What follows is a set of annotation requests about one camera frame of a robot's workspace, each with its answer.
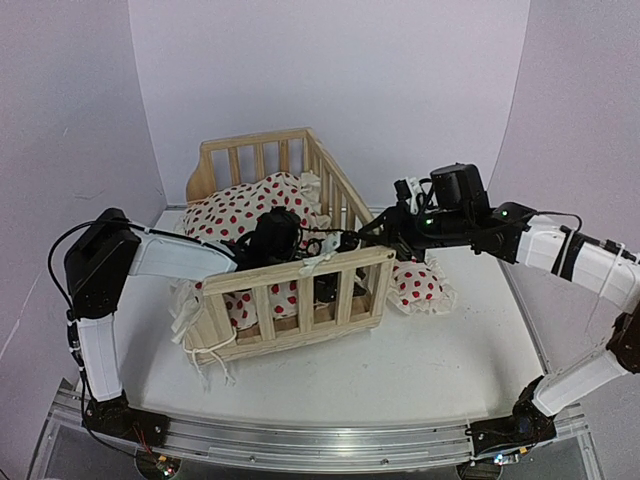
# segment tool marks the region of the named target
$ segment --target crib railing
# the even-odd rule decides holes
[[[247,151],[252,153],[252,159],[248,158]],[[276,151],[277,158],[270,158],[268,154]],[[228,162],[228,170],[224,164],[217,163],[223,157]],[[249,160],[253,160],[253,178],[246,168]],[[322,212],[331,215],[333,228],[354,229],[373,219],[337,162],[308,128],[202,143],[198,167],[187,185],[189,203],[204,199],[220,186],[224,188],[224,179],[219,179],[216,173],[225,170],[230,185],[261,180],[276,171],[294,174],[312,171],[321,179]],[[316,266],[310,276],[301,273],[304,264],[297,261],[210,277],[203,287],[207,308],[191,328],[185,346],[188,349],[210,348],[230,339],[233,327],[223,295],[241,290],[252,291],[258,325],[240,332],[235,341],[216,350],[225,359],[294,348],[375,327],[382,317],[394,257],[391,249],[366,247],[337,254]],[[366,273],[367,293],[354,297],[358,269]],[[328,274],[338,276],[336,301],[329,305],[314,305],[314,279]],[[268,289],[290,281],[297,282],[298,314],[274,320]],[[198,354],[197,360],[207,363],[213,358]]]

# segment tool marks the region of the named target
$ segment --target red polka dot fabric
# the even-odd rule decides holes
[[[217,192],[192,205],[185,213],[182,225],[176,230],[205,241],[236,241],[244,233],[254,230],[258,217],[272,207],[284,206],[301,218],[308,228],[327,228],[330,218],[320,214],[318,177],[303,173],[298,178],[289,173],[276,173],[256,184],[241,184]],[[302,246],[310,238],[324,234],[303,233]],[[195,284],[193,294],[201,296]],[[231,323],[239,330],[258,323],[256,305],[250,290],[224,295]],[[295,282],[273,285],[269,289],[273,317],[285,318],[298,312]]]
[[[446,314],[453,309],[456,297],[434,257],[427,255],[425,263],[396,261],[388,299],[401,312]]]

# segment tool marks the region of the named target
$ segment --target black cable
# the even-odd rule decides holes
[[[134,460],[138,459],[135,453],[127,452],[126,450],[122,450],[114,445],[111,445],[110,443],[105,442],[104,440],[100,439],[95,433],[93,433],[93,430],[89,428],[89,425],[87,424],[87,416],[86,416],[85,405],[84,405],[84,399],[85,399],[87,388],[89,389],[89,396],[92,399],[93,399],[93,394],[91,393],[91,387],[88,385],[86,372],[80,373],[80,379],[82,380],[82,396],[80,397],[82,426],[87,431],[89,436],[93,438],[96,442],[98,442],[100,445],[107,447],[109,450],[113,450],[114,452],[119,452],[123,455],[126,455],[127,457],[133,458]],[[146,458],[141,458],[140,460],[148,462],[152,465],[155,465],[157,463],[157,459],[156,461],[147,460]]]
[[[307,232],[316,232],[316,233],[333,233],[333,232],[357,233],[355,230],[345,230],[343,228],[307,228],[307,227],[300,227],[300,230],[306,230]]]

